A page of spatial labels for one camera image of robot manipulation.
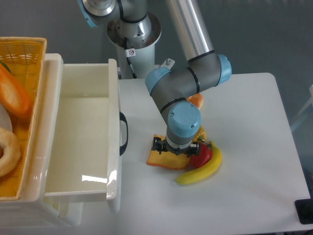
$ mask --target gray wall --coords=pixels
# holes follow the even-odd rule
[[[290,120],[310,97],[313,84],[313,1],[199,0],[217,53],[233,73],[270,72],[277,80]],[[171,57],[186,65],[163,0],[149,0],[162,25],[156,63]],[[0,36],[45,37],[47,52],[65,63],[105,63],[117,58],[106,26],[89,28],[76,0],[1,0]],[[294,132],[302,166],[313,171],[313,116]]]

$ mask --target white cabinet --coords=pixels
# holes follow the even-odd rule
[[[42,79],[27,181],[20,200],[0,202],[0,227],[78,225],[84,202],[119,210],[116,61],[63,65],[60,55],[46,54]]]

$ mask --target metal bracket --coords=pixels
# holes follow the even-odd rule
[[[163,64],[161,64],[159,67],[167,67],[169,70],[173,67],[173,65],[175,64],[175,60],[171,59],[171,58],[167,58]]]
[[[175,153],[176,155],[179,154],[187,154],[187,157],[190,157],[191,155],[199,155],[200,154],[200,142],[193,142],[187,150],[181,151],[180,148],[175,149],[175,151],[173,149],[169,149],[167,147],[166,141],[162,140],[159,137],[154,137],[153,141],[152,141],[152,145],[151,145],[151,150],[153,151],[158,151],[159,154],[161,154],[162,152],[172,152]]]

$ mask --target banana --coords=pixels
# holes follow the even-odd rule
[[[213,141],[209,142],[212,145],[212,159],[200,168],[190,170],[176,178],[176,183],[180,185],[188,185],[200,180],[203,180],[213,175],[219,168],[222,162],[222,152]]]

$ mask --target robotic arm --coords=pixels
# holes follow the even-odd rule
[[[134,73],[138,73],[137,71],[145,70],[140,73],[143,75],[140,77],[146,78],[145,83],[150,96],[167,125],[165,140],[154,139],[153,148],[160,152],[171,151],[177,155],[198,154],[200,143],[192,143],[192,139],[199,129],[201,116],[197,107],[187,102],[186,98],[225,82],[230,78],[232,71],[227,58],[214,52],[197,2],[167,0],[189,64],[189,67],[177,73],[171,72],[167,67],[153,69],[154,44],[160,37],[160,26],[152,14],[147,14],[146,1],[83,0],[83,4],[84,8],[93,15],[96,15],[94,8],[101,9],[102,14],[107,12],[116,14],[115,9],[118,6],[120,19],[118,22],[109,23],[108,34],[111,41],[123,51],[118,53],[121,70],[123,71],[122,66],[125,66],[133,75],[132,77]],[[140,50],[146,51],[128,57],[127,53],[125,56],[128,45],[136,49],[136,54]],[[153,52],[148,51],[147,49],[152,46]],[[147,61],[152,63],[151,59],[147,59],[149,56],[153,56],[153,65],[148,66],[147,71]]]

